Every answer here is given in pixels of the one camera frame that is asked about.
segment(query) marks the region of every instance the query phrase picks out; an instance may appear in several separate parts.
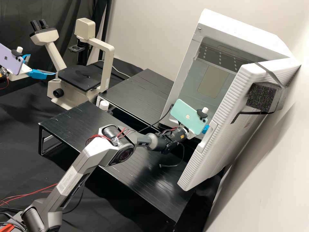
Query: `black cable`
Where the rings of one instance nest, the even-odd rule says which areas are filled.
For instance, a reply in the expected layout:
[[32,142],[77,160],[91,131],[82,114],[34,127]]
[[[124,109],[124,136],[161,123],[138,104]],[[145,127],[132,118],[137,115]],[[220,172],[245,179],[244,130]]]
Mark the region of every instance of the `black cable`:
[[18,225],[17,223],[15,222],[0,222],[0,226],[5,226],[5,225],[8,225],[8,224],[11,224],[11,225],[14,225],[16,229],[22,231],[22,232],[26,232],[22,227],[20,227],[20,225]]
[[4,212],[0,212],[0,214],[4,214],[6,215],[8,218],[14,220],[15,222],[17,222],[22,228],[24,228],[24,230],[27,229],[27,227],[25,225],[23,225],[21,222],[17,221],[13,216],[11,216],[10,214],[8,213],[4,213]]
[[6,210],[6,211],[11,211],[11,212],[23,211],[23,209],[10,208],[10,207],[0,207],[0,209]]
[[258,111],[258,112],[244,112],[244,111],[241,111],[241,112],[239,112],[238,114],[236,114],[236,116],[234,117],[234,119],[231,121],[231,124],[233,124],[235,121],[236,121],[236,119],[238,118],[238,116],[240,115],[240,114],[249,114],[249,115],[264,115],[264,114],[272,114],[272,113],[274,113],[274,112],[263,112],[263,111]]
[[171,106],[170,106],[170,108],[168,109],[168,111],[166,112],[166,114],[165,114],[162,118],[160,118],[157,122],[151,124],[150,126],[145,127],[144,129],[141,129],[140,131],[138,131],[138,133],[140,133],[141,131],[143,131],[143,130],[149,128],[149,127],[152,127],[153,125],[155,125],[155,124],[157,124],[159,121],[161,121],[161,120],[171,111],[171,109],[172,109],[173,106],[174,106],[174,104],[171,104]]
[[78,207],[78,205],[79,205],[80,202],[81,202],[81,199],[83,198],[84,190],[85,190],[85,183],[83,184],[83,191],[81,192],[81,196],[80,196],[80,199],[79,199],[79,201],[77,202],[77,204],[76,204],[72,209],[70,209],[70,210],[67,211],[67,212],[63,212],[62,214],[70,213],[70,212],[72,212],[73,210],[75,210],[75,209]]
[[172,168],[172,167],[177,167],[181,164],[181,162],[183,161],[184,159],[184,145],[182,143],[178,143],[178,145],[181,145],[183,147],[183,158],[181,159],[181,161],[178,163],[178,164],[174,164],[174,165],[165,165],[165,164],[159,164],[159,167],[162,168],[162,167],[167,167],[167,168]]

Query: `robotic arm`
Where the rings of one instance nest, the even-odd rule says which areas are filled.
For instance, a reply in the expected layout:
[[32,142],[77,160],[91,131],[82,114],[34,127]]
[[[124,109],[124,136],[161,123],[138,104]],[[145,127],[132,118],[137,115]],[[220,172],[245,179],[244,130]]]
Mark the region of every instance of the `robotic arm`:
[[99,128],[102,138],[94,138],[79,154],[60,182],[47,198],[35,200],[21,218],[29,232],[56,232],[62,223],[62,211],[79,187],[97,166],[111,166],[126,161],[136,147],[167,154],[187,138],[183,128],[168,133],[143,135],[135,131],[124,133],[123,127],[108,125]]

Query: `white bottle cap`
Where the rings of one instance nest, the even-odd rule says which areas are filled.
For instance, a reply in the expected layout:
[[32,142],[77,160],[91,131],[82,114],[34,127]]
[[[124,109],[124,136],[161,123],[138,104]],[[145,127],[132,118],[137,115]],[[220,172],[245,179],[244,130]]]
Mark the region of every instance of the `white bottle cap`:
[[19,53],[22,53],[23,52],[23,48],[22,47],[17,47],[16,51],[19,52]]
[[204,108],[202,109],[202,112],[203,112],[203,113],[207,113],[207,112],[208,112],[208,108],[207,108],[207,107],[204,107]]
[[108,101],[106,101],[106,100],[100,101],[100,106],[99,106],[99,108],[100,108],[101,110],[107,111],[107,110],[108,110],[108,106],[109,106],[109,102],[108,102]]

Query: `black table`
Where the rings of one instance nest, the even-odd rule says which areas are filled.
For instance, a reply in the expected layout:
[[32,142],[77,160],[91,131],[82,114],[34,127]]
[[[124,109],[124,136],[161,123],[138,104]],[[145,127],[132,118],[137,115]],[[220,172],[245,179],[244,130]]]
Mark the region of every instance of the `black table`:
[[[42,151],[42,142],[46,141],[43,131],[81,152],[85,141],[97,134],[99,127],[107,124],[130,128],[92,103],[85,102],[39,124],[39,153]],[[126,162],[102,169],[177,222],[193,194],[193,191],[185,192],[177,185],[186,163],[182,162],[175,168],[159,168],[159,164],[175,164],[179,161],[173,154],[162,155],[137,148]]]
[[145,69],[100,93],[97,106],[100,100],[107,100],[130,116],[151,125],[160,119],[172,86],[173,81]]

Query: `wire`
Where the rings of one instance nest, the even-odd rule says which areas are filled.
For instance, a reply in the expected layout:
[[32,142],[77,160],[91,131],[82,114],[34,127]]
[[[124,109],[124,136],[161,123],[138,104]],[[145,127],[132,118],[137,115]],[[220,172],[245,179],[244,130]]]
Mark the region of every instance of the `wire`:
[[26,230],[24,230],[23,227],[20,227],[20,225],[18,225],[15,222],[0,222],[0,225],[8,225],[8,224],[14,225],[16,229],[18,229],[22,232],[26,232]]
[[6,211],[11,211],[11,212],[19,212],[19,211],[23,211],[23,209],[11,208],[11,207],[0,207],[0,209],[2,209],[2,210],[6,210]]
[[113,67],[113,69],[115,69],[116,70],[116,72],[118,72],[118,73],[120,73],[120,74],[122,74],[122,75],[125,75],[126,77],[128,77],[128,78],[130,78],[130,76],[129,75],[127,75],[127,74],[125,74],[125,73],[122,73],[122,72],[120,72],[118,69],[116,69],[114,66],[112,66]]
[[84,182],[84,184],[83,184],[83,191],[81,192],[81,196],[80,196],[80,199],[79,199],[79,201],[77,202],[77,204],[76,204],[72,209],[70,209],[70,210],[67,211],[67,212],[63,212],[62,214],[70,213],[70,212],[72,212],[73,210],[75,210],[75,209],[78,207],[78,205],[79,205],[80,202],[81,202],[81,199],[83,198],[84,190],[85,190],[85,182]]
[[157,124],[159,121],[161,121],[161,120],[171,111],[171,109],[172,109],[173,106],[174,106],[174,104],[171,104],[170,108],[169,108],[168,111],[165,113],[165,115],[164,115],[162,118],[160,118],[157,122],[151,124],[150,126],[145,127],[144,129],[141,129],[140,131],[138,131],[138,133],[140,133],[141,131],[143,131],[143,130],[149,128],[149,127],[152,127],[153,125],[155,125],[155,124]]
[[106,137],[105,135],[92,135],[89,139],[86,140],[86,146],[94,139],[94,138],[103,138],[103,139],[107,139],[108,141],[110,141],[110,138]]
[[6,215],[8,218],[14,220],[15,222],[17,222],[22,228],[27,229],[27,227],[25,225],[23,225],[21,222],[17,221],[14,217],[12,217],[10,214],[8,213],[4,213],[4,212],[0,212],[0,214],[4,214]]
[[123,136],[119,137],[118,139],[122,139],[123,137],[125,137],[130,132],[136,132],[136,131],[135,130],[129,130],[127,133],[125,133]]
[[178,164],[174,164],[174,165],[165,165],[165,164],[159,164],[159,167],[162,168],[162,167],[168,167],[168,168],[172,168],[172,167],[177,167],[181,164],[181,162],[183,161],[184,159],[184,145],[182,143],[178,143],[178,145],[181,145],[183,147],[183,158],[181,159],[181,161],[178,163]]
[[6,86],[5,87],[3,87],[3,88],[0,88],[0,90],[2,90],[2,89],[5,89],[6,87],[8,87],[9,86],[9,78],[7,77],[7,84],[6,84]]
[[[119,132],[118,135],[116,135],[116,137],[117,137],[118,139],[122,139],[122,138],[125,137],[129,132],[132,132],[132,131],[135,131],[135,130],[130,130],[130,129],[124,128],[124,129],[122,129],[122,131]],[[91,136],[90,138],[88,138],[88,139],[86,140],[86,146],[87,146],[94,138],[97,138],[97,137],[103,138],[103,139],[107,139],[108,141],[111,141],[111,139],[110,139],[109,137],[105,136],[105,135],[95,134],[95,135]]]
[[115,68],[115,66],[112,65],[112,67],[113,67],[113,69],[116,70],[117,73],[120,73],[120,74],[125,75],[126,77],[130,78],[129,75],[127,75],[127,74],[125,74],[125,73],[123,73],[123,72],[120,72],[118,69]]
[[33,195],[33,194],[35,194],[35,193],[41,192],[41,191],[43,191],[43,190],[45,190],[45,189],[48,189],[48,188],[50,188],[50,187],[53,187],[53,186],[55,186],[55,185],[57,185],[57,183],[56,183],[56,184],[53,184],[53,185],[50,185],[50,186],[48,186],[48,187],[45,187],[45,188],[36,190],[36,191],[34,191],[34,192],[28,193],[28,194],[6,197],[6,198],[4,198],[4,199],[1,200],[1,201],[3,201],[4,203],[0,204],[0,206],[3,206],[5,203],[7,204],[8,202],[10,202],[10,201],[12,201],[12,200],[19,199],[19,198],[22,198],[22,197],[25,197],[25,196],[30,196],[30,195]]

